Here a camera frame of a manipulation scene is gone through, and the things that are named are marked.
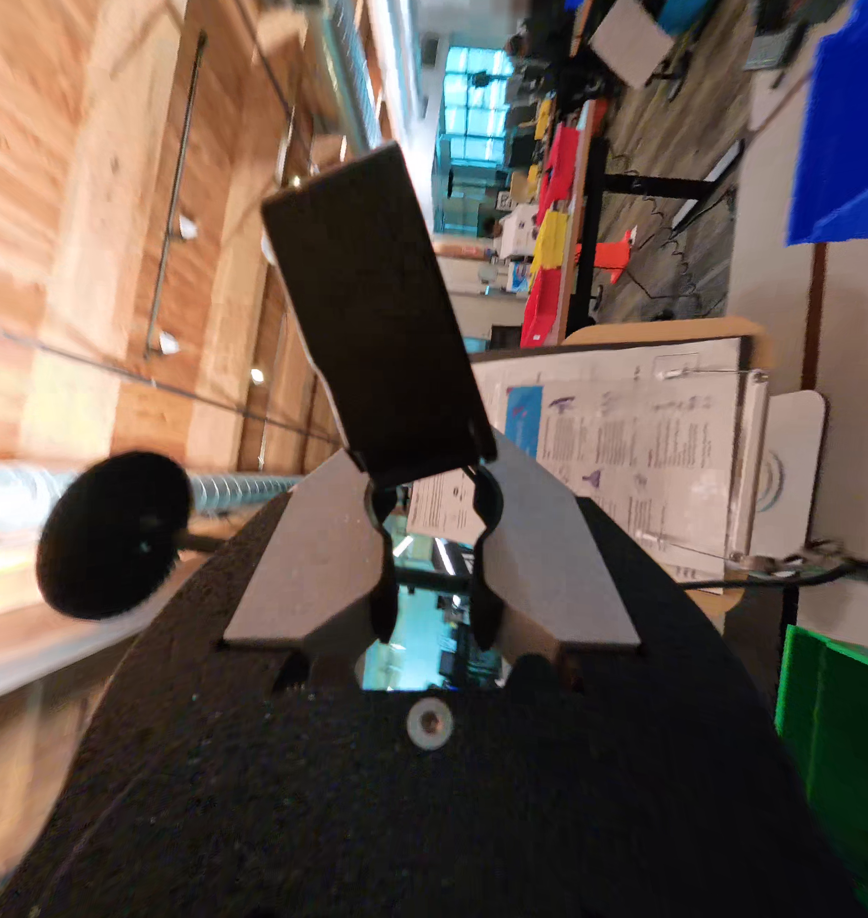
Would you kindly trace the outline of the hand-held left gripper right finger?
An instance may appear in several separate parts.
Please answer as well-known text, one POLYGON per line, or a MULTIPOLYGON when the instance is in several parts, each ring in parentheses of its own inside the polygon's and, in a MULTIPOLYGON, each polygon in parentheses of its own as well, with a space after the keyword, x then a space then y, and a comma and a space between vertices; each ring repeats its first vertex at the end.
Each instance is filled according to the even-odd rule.
POLYGON ((470 619, 509 663, 567 651, 633 652, 640 638, 574 494, 501 432, 474 469, 470 619))

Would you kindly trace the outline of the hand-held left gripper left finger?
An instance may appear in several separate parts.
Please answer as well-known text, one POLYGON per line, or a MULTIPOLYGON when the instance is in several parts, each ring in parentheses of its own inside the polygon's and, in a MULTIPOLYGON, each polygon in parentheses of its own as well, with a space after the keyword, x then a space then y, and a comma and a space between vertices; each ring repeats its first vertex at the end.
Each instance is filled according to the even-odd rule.
POLYGON ((390 641, 398 585, 373 493, 345 451, 302 479, 223 633, 227 645, 364 653, 390 641))

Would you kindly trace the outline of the black usb hub box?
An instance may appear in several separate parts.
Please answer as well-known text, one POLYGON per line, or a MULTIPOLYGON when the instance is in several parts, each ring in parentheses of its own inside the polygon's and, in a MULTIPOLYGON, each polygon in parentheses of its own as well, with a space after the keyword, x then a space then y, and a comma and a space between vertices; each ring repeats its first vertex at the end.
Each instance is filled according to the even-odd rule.
POLYGON ((497 444, 400 146, 263 201, 264 229, 343 448, 380 488, 497 444))

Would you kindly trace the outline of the green plastic bin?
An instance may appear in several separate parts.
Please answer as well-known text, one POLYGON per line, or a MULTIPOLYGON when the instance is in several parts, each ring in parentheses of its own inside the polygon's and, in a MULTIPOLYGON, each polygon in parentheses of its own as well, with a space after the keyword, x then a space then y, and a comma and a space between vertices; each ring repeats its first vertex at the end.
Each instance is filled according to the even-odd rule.
POLYGON ((789 626, 774 721, 868 910, 868 648, 789 626))

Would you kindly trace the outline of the clipboard stand with paper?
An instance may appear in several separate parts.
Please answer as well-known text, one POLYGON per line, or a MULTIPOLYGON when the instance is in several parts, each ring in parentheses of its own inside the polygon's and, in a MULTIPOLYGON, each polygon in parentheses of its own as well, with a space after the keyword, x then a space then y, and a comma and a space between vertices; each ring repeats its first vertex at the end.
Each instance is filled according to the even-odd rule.
POLYGON ((814 392, 770 394, 757 327, 702 326, 473 362, 496 430, 683 583, 805 547, 825 418, 814 392))

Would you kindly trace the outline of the black round disc on stem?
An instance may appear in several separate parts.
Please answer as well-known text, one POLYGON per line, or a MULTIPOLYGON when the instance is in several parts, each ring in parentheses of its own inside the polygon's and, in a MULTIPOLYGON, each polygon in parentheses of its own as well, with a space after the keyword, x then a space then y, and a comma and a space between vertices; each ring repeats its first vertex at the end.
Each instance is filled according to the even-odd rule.
POLYGON ((55 503, 37 546, 44 602, 102 622, 146 602, 180 552, 212 554, 225 539, 191 533, 191 486, 170 458, 133 451, 92 465, 55 503))

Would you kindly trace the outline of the red plastic bin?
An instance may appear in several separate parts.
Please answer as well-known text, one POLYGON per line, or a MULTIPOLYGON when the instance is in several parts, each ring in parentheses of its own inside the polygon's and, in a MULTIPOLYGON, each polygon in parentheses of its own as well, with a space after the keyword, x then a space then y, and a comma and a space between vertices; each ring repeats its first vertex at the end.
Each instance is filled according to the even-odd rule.
POLYGON ((564 342, 575 284, 564 268, 538 270, 525 307, 522 349, 549 348, 564 342))
POLYGON ((574 183, 581 132, 565 124, 557 126, 542 170, 536 225, 540 227, 552 206, 568 200, 574 183))

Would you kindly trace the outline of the orange traffic cone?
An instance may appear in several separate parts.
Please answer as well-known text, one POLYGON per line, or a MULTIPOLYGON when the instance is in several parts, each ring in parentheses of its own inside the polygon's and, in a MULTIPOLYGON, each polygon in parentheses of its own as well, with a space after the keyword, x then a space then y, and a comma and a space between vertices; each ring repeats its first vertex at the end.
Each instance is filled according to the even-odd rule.
POLYGON ((616 242, 598 242, 593 255, 593 272, 604 273, 610 284, 616 284, 629 265, 637 228, 627 231, 616 242))

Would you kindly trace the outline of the yellow plastic bin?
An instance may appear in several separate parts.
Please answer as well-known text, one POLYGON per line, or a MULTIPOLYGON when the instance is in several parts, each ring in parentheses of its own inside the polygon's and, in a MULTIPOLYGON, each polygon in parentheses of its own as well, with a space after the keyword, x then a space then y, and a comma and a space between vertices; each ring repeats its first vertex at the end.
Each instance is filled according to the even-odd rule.
POLYGON ((562 267, 566 252, 569 215, 564 211, 550 210, 544 214, 536 238, 531 273, 552 271, 562 267))

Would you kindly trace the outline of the blue plastic bin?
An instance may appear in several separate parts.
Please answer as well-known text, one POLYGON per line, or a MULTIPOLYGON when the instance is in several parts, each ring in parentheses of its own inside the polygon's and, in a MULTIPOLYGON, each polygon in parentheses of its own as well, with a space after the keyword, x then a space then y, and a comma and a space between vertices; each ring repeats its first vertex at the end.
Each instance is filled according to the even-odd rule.
POLYGON ((818 43, 786 245, 868 240, 868 1, 818 43))

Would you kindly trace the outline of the white sign board on stand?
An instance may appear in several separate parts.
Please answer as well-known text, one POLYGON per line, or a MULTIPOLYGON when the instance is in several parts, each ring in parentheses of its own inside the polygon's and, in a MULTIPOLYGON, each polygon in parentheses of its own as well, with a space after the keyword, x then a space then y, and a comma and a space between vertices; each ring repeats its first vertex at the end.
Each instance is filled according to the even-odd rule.
POLYGON ((646 85, 674 42, 641 3, 615 1, 588 44, 622 83, 638 89, 646 85))

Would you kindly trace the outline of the silver spiral air duct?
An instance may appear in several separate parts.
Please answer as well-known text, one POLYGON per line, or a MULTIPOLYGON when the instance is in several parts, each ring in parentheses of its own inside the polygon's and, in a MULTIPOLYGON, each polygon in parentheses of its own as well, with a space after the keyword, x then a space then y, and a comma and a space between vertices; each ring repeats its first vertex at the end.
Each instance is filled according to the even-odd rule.
MULTIPOLYGON (((0 530, 43 522, 78 476, 74 470, 0 463, 0 530)), ((188 481, 195 512, 212 515, 273 499, 294 488, 301 476, 233 473, 190 476, 188 481)))

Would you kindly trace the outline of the black ceiling light rail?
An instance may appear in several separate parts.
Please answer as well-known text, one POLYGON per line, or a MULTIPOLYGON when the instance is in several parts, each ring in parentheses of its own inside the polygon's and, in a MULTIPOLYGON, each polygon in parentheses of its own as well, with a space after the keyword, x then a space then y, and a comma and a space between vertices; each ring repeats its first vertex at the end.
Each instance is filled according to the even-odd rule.
POLYGON ((156 327, 162 305, 168 259, 170 256, 173 240, 176 237, 177 210, 185 174, 187 146, 194 116, 194 106, 198 94, 199 73, 202 59, 205 55, 208 43, 209 36, 207 31, 205 29, 200 29, 198 31, 195 54, 192 61, 187 87, 187 97, 183 112, 182 127, 179 133, 176 164, 166 210, 166 224, 162 238, 159 260, 157 263, 150 314, 143 339, 143 360, 145 361, 149 360, 153 354, 162 352, 160 346, 158 343, 156 343, 158 341, 156 336, 156 327))

